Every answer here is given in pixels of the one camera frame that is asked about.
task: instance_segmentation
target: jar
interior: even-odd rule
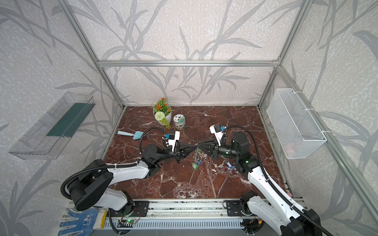
[[[173,117],[173,124],[175,126],[175,130],[183,130],[185,129],[185,116],[183,114],[177,114]]]

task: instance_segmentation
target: wall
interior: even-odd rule
[[[69,0],[102,60],[274,60],[302,0]],[[257,104],[272,68],[107,68],[125,104]]]
[[[378,193],[378,1],[312,4],[284,68],[292,76],[352,162]],[[288,160],[266,115],[278,76],[262,111],[297,197],[303,197],[339,235],[378,235],[378,226],[326,146]]]
[[[121,112],[56,2],[0,2],[0,234],[53,235],[68,200],[60,183],[101,151]],[[92,94],[92,112],[56,160],[8,153],[66,92]]]

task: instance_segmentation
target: blue work glove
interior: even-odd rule
[[[88,236],[93,231],[98,210],[96,208],[89,208],[85,211],[75,211],[69,209],[68,214],[76,220],[70,220],[62,222],[59,227],[70,227],[62,229],[58,232],[58,235],[75,234],[75,236]]]

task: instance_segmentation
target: white flower pot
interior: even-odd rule
[[[172,109],[170,110],[170,113],[165,117],[167,119],[167,121],[170,123],[170,121],[172,120]]]

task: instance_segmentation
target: red marble tabletop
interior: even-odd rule
[[[209,127],[215,124],[243,125],[255,136],[263,165],[272,178],[283,188],[281,174],[273,156],[268,137],[255,106],[180,106],[172,107],[173,115],[183,114],[186,128],[181,131],[180,141],[195,144],[214,139]],[[150,107],[128,107],[119,124],[122,131],[134,133],[144,132],[150,127],[162,127],[154,118]],[[227,133],[227,143],[232,133],[241,131],[231,129]],[[143,139],[143,147],[153,143],[162,147],[159,130],[151,130]],[[248,137],[251,152],[256,155],[252,140]],[[111,143],[105,161],[107,163],[129,163],[141,158],[138,149],[139,140],[130,136],[116,134]],[[161,169],[148,179],[133,179],[117,183],[114,189],[127,191],[133,199],[147,198],[239,198],[241,195],[254,190],[263,195],[250,182],[241,177],[233,168],[227,167],[225,157],[217,160],[204,154],[203,163],[196,170],[192,167],[194,153],[180,164],[175,159],[161,162]]]

